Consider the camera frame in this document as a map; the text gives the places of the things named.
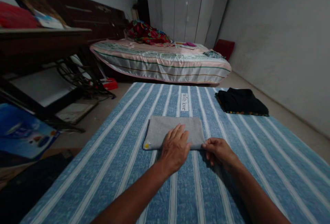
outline white wardrobe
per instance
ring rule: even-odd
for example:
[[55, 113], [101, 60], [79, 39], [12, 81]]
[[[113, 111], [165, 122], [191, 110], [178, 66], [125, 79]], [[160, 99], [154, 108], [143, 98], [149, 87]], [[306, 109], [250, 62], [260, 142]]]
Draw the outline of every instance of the white wardrobe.
[[148, 0], [151, 26], [174, 41], [213, 48], [227, 0]]

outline forearm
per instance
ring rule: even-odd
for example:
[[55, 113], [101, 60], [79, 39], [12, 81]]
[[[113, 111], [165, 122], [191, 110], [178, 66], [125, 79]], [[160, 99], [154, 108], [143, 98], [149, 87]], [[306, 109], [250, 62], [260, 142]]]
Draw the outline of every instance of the forearm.
[[135, 223], [169, 176], [163, 162], [158, 161], [116, 198], [93, 223]]
[[253, 223], [290, 223], [243, 164], [232, 175]]

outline wooden headboard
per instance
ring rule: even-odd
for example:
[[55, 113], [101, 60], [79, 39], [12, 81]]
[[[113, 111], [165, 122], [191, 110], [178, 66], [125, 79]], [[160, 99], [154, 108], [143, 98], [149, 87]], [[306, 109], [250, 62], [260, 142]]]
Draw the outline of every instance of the wooden headboard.
[[70, 27], [89, 28], [89, 44], [105, 39], [124, 38], [128, 24], [121, 10], [91, 0], [47, 0]]

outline label tag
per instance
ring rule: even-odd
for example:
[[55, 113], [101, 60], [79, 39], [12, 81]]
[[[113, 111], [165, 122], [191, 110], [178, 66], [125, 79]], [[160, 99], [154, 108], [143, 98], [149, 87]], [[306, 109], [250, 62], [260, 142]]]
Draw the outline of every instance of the label tag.
[[188, 94], [181, 94], [181, 111], [188, 111]]

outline black folded clothing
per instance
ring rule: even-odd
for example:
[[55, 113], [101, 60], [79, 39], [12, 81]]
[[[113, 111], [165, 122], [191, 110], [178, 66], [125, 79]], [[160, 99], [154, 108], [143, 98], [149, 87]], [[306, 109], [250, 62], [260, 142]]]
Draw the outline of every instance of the black folded clothing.
[[258, 100], [251, 89], [219, 91], [217, 98], [226, 113], [269, 116], [268, 108]]

